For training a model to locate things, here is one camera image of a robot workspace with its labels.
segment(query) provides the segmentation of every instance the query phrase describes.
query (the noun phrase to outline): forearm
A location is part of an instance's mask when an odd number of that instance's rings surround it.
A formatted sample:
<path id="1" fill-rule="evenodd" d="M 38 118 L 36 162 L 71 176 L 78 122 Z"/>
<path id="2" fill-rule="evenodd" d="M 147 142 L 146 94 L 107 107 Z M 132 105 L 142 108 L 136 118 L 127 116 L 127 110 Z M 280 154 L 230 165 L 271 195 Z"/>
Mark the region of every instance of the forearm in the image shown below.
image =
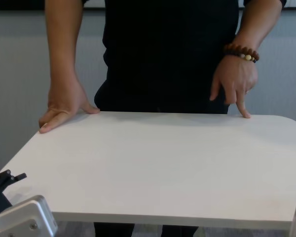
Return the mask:
<path id="1" fill-rule="evenodd" d="M 251 0 L 244 10 L 234 44 L 257 50 L 276 24 L 281 10 L 279 0 Z"/>
<path id="2" fill-rule="evenodd" d="M 75 48 L 82 21 L 82 9 L 81 0 L 45 1 L 51 74 L 74 72 Z"/>

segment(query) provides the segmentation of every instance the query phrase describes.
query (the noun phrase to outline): white table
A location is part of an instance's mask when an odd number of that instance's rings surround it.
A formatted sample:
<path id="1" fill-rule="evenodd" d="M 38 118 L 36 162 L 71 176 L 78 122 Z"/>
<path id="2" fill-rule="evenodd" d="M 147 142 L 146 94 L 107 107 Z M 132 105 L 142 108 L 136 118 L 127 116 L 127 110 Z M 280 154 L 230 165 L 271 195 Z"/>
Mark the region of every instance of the white table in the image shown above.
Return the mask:
<path id="1" fill-rule="evenodd" d="M 288 229 L 296 122 L 276 116 L 101 113 L 36 134 L 4 170 L 57 220 Z"/>

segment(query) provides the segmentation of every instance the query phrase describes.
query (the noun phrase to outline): beaded bracelet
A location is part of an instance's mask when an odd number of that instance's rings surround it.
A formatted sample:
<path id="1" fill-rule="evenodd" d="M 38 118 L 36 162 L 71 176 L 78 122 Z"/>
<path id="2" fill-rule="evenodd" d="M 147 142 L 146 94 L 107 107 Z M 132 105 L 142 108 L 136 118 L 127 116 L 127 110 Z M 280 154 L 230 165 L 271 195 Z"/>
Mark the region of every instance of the beaded bracelet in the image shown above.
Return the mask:
<path id="1" fill-rule="evenodd" d="M 225 55 L 235 55 L 247 61 L 252 61 L 254 63 L 256 63 L 260 59 L 260 56 L 256 51 L 250 48 L 248 49 L 247 47 L 235 45 L 233 43 L 225 45 L 223 51 Z"/>

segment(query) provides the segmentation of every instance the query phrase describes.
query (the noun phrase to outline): left hand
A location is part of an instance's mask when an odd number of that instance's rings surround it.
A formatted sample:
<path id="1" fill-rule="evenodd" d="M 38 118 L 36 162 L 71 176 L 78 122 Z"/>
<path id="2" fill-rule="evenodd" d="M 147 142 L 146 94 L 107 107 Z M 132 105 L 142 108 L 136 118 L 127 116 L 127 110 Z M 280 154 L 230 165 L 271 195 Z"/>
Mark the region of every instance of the left hand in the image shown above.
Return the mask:
<path id="1" fill-rule="evenodd" d="M 246 110 L 245 95 L 257 82 L 258 71 L 253 62 L 227 55 L 219 63 L 214 73 L 210 100 L 216 99 L 221 86 L 223 86 L 226 95 L 225 103 L 236 103 L 242 116 L 249 119 L 251 115 Z"/>

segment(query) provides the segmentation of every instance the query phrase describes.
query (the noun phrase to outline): table edge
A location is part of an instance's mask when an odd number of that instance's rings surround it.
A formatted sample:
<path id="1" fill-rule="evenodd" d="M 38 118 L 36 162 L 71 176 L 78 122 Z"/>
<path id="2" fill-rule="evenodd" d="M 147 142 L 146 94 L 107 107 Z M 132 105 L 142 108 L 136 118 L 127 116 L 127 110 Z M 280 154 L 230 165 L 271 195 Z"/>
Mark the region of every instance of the table edge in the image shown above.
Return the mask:
<path id="1" fill-rule="evenodd" d="M 254 221 L 231 220 L 214 218 L 145 216 L 145 215 L 116 215 L 92 213 L 53 213 L 56 221 L 69 222 L 105 222 L 105 223 L 136 223 L 147 225 L 180 225 L 202 226 L 211 228 L 233 228 L 252 230 L 289 230 L 291 221 Z"/>

